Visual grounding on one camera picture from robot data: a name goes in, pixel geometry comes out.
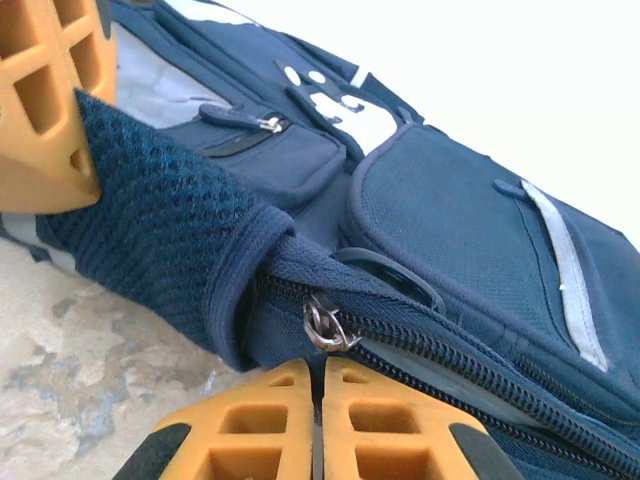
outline reflective strip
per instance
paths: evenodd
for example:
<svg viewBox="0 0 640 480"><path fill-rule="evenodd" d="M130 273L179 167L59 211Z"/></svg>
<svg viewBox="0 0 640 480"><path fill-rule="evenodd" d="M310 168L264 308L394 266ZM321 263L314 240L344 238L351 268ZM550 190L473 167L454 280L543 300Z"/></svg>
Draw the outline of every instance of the reflective strip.
<svg viewBox="0 0 640 480"><path fill-rule="evenodd" d="M362 85L364 84L364 81L367 79L368 76L369 76L369 70L366 70L362 67L358 67L358 71L353 76L350 83L354 87L360 88L362 87Z"/></svg>
<svg viewBox="0 0 640 480"><path fill-rule="evenodd" d="M40 240L36 231L35 215L30 213L3 213L1 218L4 229L13 238L46 250L54 265L68 272L76 273L76 261L71 254L46 245Z"/></svg>
<svg viewBox="0 0 640 480"><path fill-rule="evenodd" d="M524 180L522 180L522 188L538 207L553 245L561 282L558 288L562 294L569 336L582 358L606 372L607 358L598 340L591 314L587 283L567 225L558 209L544 193Z"/></svg>

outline white logo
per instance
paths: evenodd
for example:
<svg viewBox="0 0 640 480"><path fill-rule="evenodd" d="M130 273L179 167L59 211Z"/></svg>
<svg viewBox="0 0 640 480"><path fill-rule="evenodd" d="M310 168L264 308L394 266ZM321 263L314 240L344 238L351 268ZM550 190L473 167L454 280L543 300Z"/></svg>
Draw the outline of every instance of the white logo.
<svg viewBox="0 0 640 480"><path fill-rule="evenodd" d="M229 25L256 25L257 23L221 5L198 2L196 0L165 0L183 17L198 22L210 20Z"/></svg>
<svg viewBox="0 0 640 480"><path fill-rule="evenodd" d="M320 115L327 119L337 117L341 120L333 126L351 136L365 155L369 155L398 129L391 113L361 98L344 95L341 99L344 105L352 108L358 104L362 105L364 108L359 112L345 108L324 93L314 93L310 98L316 104L316 110Z"/></svg>

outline front pocket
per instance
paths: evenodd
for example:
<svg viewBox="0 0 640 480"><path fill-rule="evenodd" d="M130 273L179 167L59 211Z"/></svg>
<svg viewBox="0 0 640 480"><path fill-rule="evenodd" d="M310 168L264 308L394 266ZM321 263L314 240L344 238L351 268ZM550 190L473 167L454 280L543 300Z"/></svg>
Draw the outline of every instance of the front pocket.
<svg viewBox="0 0 640 480"><path fill-rule="evenodd" d="M278 113L245 116L247 123L271 121L273 128L242 126L240 121L220 125L208 118L164 132L289 212L304 207L342 170L345 147L328 135L290 123Z"/></svg>
<svg viewBox="0 0 640 480"><path fill-rule="evenodd" d="M383 253L450 296L484 302L493 316L513 317L511 327L566 346L536 246L518 206L493 188L496 178L518 180L440 132L404 128L356 169L346 244ZM489 343L499 341L495 333Z"/></svg>
<svg viewBox="0 0 640 480"><path fill-rule="evenodd" d="M640 255L618 232L525 184L527 195L521 181L440 132L405 127L356 169L343 245L416 273L452 322L519 367L542 366L552 381L540 383L564 385L582 399L572 402L579 411L635 424Z"/></svg>

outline zipper pull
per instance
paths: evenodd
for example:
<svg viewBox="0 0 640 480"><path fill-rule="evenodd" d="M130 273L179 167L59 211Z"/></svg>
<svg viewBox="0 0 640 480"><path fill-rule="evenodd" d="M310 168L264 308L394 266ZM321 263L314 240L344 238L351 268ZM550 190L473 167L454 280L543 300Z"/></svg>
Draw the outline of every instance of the zipper pull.
<svg viewBox="0 0 640 480"><path fill-rule="evenodd" d="M347 334L336 318L340 310L323 293L308 297L304 303L304 331L311 342L326 352L346 352L362 337Z"/></svg>
<svg viewBox="0 0 640 480"><path fill-rule="evenodd" d="M271 116L267 119L258 118L234 109L220 108L211 103L200 105L198 113L202 120L211 125L244 130L268 130L271 133L280 133L283 130L282 119L277 116Z"/></svg>

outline navy blue backpack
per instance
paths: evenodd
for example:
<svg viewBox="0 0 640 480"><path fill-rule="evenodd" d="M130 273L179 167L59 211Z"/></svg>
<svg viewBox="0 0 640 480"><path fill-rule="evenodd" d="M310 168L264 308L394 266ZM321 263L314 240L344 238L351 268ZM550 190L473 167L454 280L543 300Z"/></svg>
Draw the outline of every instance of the navy blue backpack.
<svg viewBox="0 0 640 480"><path fill-rule="evenodd" d="M103 196L0 234L238 370L346 356L471 413L525 478L640 479L624 235L314 45L215 2L110 4L120 108L78 93Z"/></svg>

